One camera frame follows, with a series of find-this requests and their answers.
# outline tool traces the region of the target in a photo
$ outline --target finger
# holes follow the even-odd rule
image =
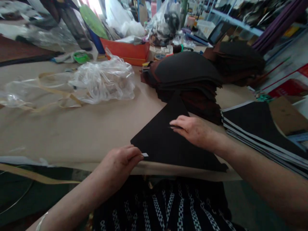
[[[127,151],[127,160],[130,160],[137,155],[141,155],[141,151],[137,147],[128,148]]]
[[[126,145],[126,146],[124,146],[124,147],[122,147],[122,148],[127,149],[127,148],[132,148],[132,147],[134,147],[134,145],[133,145],[133,144],[130,144],[130,145]]]
[[[173,131],[179,133],[181,136],[185,138],[188,136],[187,131],[185,131],[184,129],[174,128]]]
[[[188,116],[180,115],[178,116],[177,120],[187,120],[188,118]]]
[[[172,120],[170,122],[170,125],[179,126],[179,127],[182,127],[182,128],[185,129],[186,128],[186,121],[176,119],[176,120]]]
[[[133,157],[129,162],[128,162],[128,166],[127,166],[127,170],[129,173],[131,173],[131,171],[134,169],[134,167],[144,159],[143,155],[137,155],[135,157]]]

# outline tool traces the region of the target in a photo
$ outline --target purple fabric roll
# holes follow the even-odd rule
[[[292,23],[305,12],[307,7],[307,0],[293,0],[283,9],[269,27],[266,28],[252,47],[261,55],[265,55],[274,47]]]

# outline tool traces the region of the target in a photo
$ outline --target workbench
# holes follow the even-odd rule
[[[10,81],[33,79],[43,72],[60,73],[65,68],[78,66],[53,62],[4,66],[0,68],[0,86]],[[77,108],[54,106],[41,113],[2,108],[0,155],[25,156],[36,162],[43,158],[49,165],[94,170],[112,148],[130,144],[131,138],[166,105],[157,98],[155,89],[141,83],[140,67],[134,66],[133,69],[136,84],[133,100],[110,100]],[[235,85],[224,85],[217,90],[217,94],[217,103],[222,109],[255,100],[246,87]],[[206,123],[216,131],[225,133],[223,127]],[[227,165],[227,173],[221,173],[142,161],[132,174],[180,175],[212,181],[239,180],[239,175]]]

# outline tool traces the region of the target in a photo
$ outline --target brown fabric stack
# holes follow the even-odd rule
[[[207,48],[203,56],[210,60],[221,75],[223,83],[246,86],[250,78],[262,74],[263,57],[246,44],[246,41],[219,42]]]
[[[156,89],[158,98],[168,102],[180,92],[186,109],[215,124],[221,125],[216,89],[222,80],[213,64],[196,52],[181,52],[141,70],[141,82]]]

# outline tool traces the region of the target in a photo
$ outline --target forearm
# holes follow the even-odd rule
[[[99,172],[91,173],[49,210],[40,230],[74,229],[90,212],[111,196],[108,189],[104,190],[104,185],[103,176],[100,176]],[[34,231],[40,220],[41,218],[28,231]]]
[[[216,148],[215,154],[226,160],[285,221],[307,228],[308,181],[255,150],[225,135],[218,136],[223,145]]]

